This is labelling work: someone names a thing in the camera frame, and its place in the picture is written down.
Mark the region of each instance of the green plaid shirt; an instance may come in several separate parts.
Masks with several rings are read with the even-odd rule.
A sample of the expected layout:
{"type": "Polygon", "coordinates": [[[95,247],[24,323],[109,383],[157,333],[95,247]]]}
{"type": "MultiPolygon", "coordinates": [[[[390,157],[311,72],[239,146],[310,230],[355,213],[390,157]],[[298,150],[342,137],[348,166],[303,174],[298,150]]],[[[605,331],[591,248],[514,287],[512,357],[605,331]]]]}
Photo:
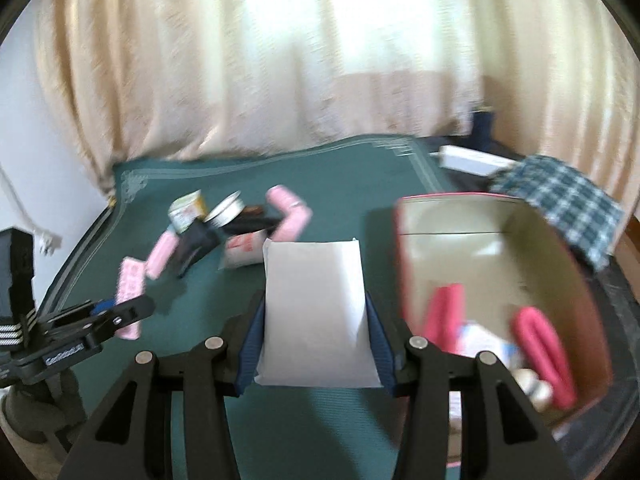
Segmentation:
{"type": "Polygon", "coordinates": [[[519,197],[538,209],[595,270],[609,263],[622,210],[579,171],[551,156],[531,155],[499,174],[490,191],[519,197]]]}

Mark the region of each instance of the white wall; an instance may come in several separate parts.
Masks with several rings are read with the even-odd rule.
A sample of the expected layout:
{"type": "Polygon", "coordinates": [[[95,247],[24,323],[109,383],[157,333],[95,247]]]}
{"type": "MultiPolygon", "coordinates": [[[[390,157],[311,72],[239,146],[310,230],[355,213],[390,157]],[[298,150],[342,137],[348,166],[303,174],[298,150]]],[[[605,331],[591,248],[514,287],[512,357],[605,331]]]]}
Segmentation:
{"type": "MultiPolygon", "coordinates": [[[[0,165],[39,226],[62,236],[53,256],[34,256],[38,304],[66,257],[106,206],[56,131],[34,60],[33,0],[0,46],[0,165]]],[[[21,227],[0,190],[0,230],[21,227]]]]}

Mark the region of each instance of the screw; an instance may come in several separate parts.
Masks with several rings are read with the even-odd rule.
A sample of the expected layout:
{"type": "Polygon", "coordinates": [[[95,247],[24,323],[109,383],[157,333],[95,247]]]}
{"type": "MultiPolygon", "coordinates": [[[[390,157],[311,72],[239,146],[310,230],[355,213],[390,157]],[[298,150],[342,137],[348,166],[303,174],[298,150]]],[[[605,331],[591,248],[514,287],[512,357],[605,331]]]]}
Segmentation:
{"type": "Polygon", "coordinates": [[[207,339],[204,342],[204,346],[206,346],[206,348],[208,348],[209,350],[217,350],[224,343],[225,342],[223,341],[223,339],[221,337],[214,336],[214,337],[210,337],[209,339],[207,339]]]}
{"type": "Polygon", "coordinates": [[[409,345],[411,345],[413,348],[417,348],[418,350],[423,350],[427,348],[429,342],[422,336],[414,335],[411,339],[409,339],[409,345]]]}
{"type": "Polygon", "coordinates": [[[152,361],[153,358],[154,355],[151,352],[145,350],[136,355],[136,362],[139,365],[147,365],[152,361]]]}
{"type": "Polygon", "coordinates": [[[493,352],[480,352],[480,362],[486,365],[495,365],[498,361],[498,358],[495,356],[493,352]]]}

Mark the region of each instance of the storage box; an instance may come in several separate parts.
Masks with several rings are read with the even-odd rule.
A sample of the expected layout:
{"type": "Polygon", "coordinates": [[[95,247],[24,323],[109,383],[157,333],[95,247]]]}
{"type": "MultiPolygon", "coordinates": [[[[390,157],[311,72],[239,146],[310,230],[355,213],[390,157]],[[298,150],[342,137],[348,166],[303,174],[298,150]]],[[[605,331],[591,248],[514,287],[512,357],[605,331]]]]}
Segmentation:
{"type": "MultiPolygon", "coordinates": [[[[567,352],[578,395],[568,412],[548,410],[555,429],[607,392],[611,362],[600,316],[578,266],[536,209],[523,200],[485,193],[403,198],[396,208],[402,314],[420,333],[434,290],[462,283],[466,318],[513,340],[510,320],[521,307],[539,308],[567,352]]],[[[450,434],[449,460],[460,459],[450,434]]]]}

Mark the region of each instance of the white power strip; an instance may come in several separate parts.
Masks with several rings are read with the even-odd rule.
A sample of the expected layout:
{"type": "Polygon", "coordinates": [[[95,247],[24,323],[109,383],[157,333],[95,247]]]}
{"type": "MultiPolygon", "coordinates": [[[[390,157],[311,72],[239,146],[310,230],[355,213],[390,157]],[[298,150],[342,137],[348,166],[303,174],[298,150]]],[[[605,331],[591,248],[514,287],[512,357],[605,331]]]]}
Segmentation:
{"type": "Polygon", "coordinates": [[[489,153],[476,152],[459,146],[440,148],[440,166],[448,170],[463,171],[479,176],[489,176],[499,170],[512,168],[515,160],[489,153]]]}

